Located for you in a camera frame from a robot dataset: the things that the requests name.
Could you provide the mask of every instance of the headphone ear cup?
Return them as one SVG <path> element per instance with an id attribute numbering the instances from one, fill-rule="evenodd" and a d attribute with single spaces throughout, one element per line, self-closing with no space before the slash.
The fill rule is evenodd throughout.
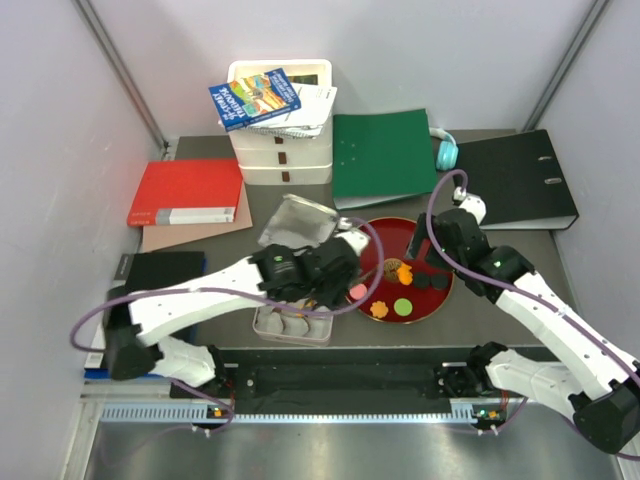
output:
<path id="1" fill-rule="evenodd" d="M 443 140 L 438 149 L 438 158 L 436 160 L 436 168 L 438 170 L 451 170 L 456 166 L 458 159 L 458 146 L 451 142 Z"/>

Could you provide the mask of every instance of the blue book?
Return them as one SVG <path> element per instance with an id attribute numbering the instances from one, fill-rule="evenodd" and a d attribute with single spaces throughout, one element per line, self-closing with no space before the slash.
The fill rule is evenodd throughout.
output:
<path id="1" fill-rule="evenodd" d="M 282 68 L 209 87 L 227 132 L 300 108 L 300 98 Z"/>

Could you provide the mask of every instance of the red plate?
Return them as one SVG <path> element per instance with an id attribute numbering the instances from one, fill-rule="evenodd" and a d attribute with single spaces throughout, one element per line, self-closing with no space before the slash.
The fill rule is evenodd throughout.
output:
<path id="1" fill-rule="evenodd" d="M 431 245 L 429 240 L 426 240 L 422 245 L 416 260 L 405 260 L 403 258 L 407 251 L 409 240 L 411 240 L 411 236 L 413 235 L 416 222 L 406 218 L 385 217 L 371 220 L 370 224 L 376 229 L 378 235 L 380 235 L 382 245 L 384 246 L 385 260 L 398 259 L 410 265 L 411 273 L 414 275 L 416 272 L 424 272 L 429 275 L 436 273 L 445 274 L 449 278 L 449 286 L 445 290 L 436 290 L 431 286 L 426 290 L 422 290 L 413 285 L 407 286 L 401 283 L 392 283 L 383 277 L 380 286 L 372 297 L 359 307 L 360 311 L 374 320 L 388 323 L 413 323 L 424 320 L 438 310 L 449 296 L 449 293 L 451 293 L 453 274 L 433 268 L 425 263 L 424 257 L 427 254 L 427 249 Z M 360 256 L 360 267 L 364 273 L 370 272 L 376 267 L 375 244 L 373 241 L 369 242 L 369 246 L 362 252 Z M 371 285 L 372 280 L 373 275 L 365 280 L 364 284 L 367 288 Z M 406 317 L 401 317 L 393 309 L 393 304 L 399 298 L 406 298 L 413 305 L 413 311 Z M 371 316 L 371 304 L 377 301 L 385 302 L 389 309 L 389 313 L 383 319 Z"/>

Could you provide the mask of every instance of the green folder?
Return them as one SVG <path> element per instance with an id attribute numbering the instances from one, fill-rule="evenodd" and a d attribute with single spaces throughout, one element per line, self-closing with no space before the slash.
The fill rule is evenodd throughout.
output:
<path id="1" fill-rule="evenodd" d="M 334 115 L 333 200 L 338 210 L 424 195 L 436 183 L 425 110 Z"/>

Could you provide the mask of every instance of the metal pole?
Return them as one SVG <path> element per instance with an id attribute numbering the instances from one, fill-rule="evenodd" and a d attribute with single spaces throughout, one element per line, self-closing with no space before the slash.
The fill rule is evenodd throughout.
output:
<path id="1" fill-rule="evenodd" d="M 98 43 L 100 50 L 102 50 L 104 55 L 107 57 L 107 61 L 113 68 L 127 96 L 131 100 L 131 103 L 133 103 L 133 106 L 140 115 L 140 118 L 147 127 L 147 130 L 149 130 L 149 134 L 156 142 L 158 147 L 164 152 L 164 150 L 166 150 L 166 148 L 169 146 L 169 143 L 162 134 L 162 131 L 160 130 L 160 127 L 158 126 L 155 118 L 153 118 L 153 115 L 151 114 L 149 107 L 144 101 L 144 98 L 142 98 L 140 90 L 138 90 L 138 87 L 133 81 L 133 77 L 129 73 L 129 70 L 125 66 L 122 57 L 120 57 L 118 50 L 116 49 L 114 43 L 111 41 L 111 37 L 102 24 L 102 21 L 100 20 L 100 17 L 98 16 L 95 8 L 91 4 L 91 0 L 71 0 L 71 2 L 78 10 L 78 13 L 82 17 L 82 19 L 85 21 L 87 27 L 91 31 L 91 34 Z"/>
<path id="2" fill-rule="evenodd" d="M 569 47 L 564 52 L 564 55 L 553 72 L 551 79 L 542 91 L 542 95 L 540 95 L 536 106 L 529 115 L 524 127 L 522 127 L 523 132 L 535 130 L 538 127 L 538 124 L 549 107 L 549 104 L 553 100 L 553 97 L 560 88 L 560 85 L 562 85 L 562 82 L 569 73 L 569 70 L 587 43 L 589 36 L 593 33 L 598 20 L 600 20 L 610 3 L 611 0 L 594 0 L 591 4 L 591 7 L 578 28 L 578 31 L 573 37 L 573 40 L 571 40 Z"/>

